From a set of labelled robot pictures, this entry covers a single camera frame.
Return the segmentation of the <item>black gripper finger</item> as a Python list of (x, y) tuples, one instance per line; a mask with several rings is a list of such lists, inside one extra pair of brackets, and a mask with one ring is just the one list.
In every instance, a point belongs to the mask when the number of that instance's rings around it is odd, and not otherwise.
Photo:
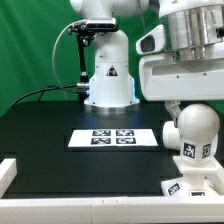
[(165, 102), (165, 108), (173, 119), (174, 125), (177, 125), (178, 117), (181, 113), (180, 101), (171, 100)]

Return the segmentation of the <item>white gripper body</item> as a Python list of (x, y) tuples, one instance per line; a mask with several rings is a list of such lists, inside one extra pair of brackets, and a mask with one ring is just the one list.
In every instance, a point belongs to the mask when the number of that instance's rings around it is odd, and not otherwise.
[(224, 59), (175, 63), (170, 54), (145, 56), (140, 84), (148, 101), (224, 100)]

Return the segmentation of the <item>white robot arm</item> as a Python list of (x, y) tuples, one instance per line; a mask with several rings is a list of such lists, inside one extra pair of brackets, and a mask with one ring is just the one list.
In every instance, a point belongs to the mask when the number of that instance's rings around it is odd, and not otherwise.
[(161, 24), (136, 43), (142, 56), (139, 76), (149, 101), (164, 101), (173, 117), (178, 103), (224, 99), (224, 0), (70, 0), (83, 19), (77, 29), (83, 43), (95, 42), (95, 72), (90, 79), (90, 108), (136, 105), (128, 70), (128, 38), (118, 16), (151, 8)]

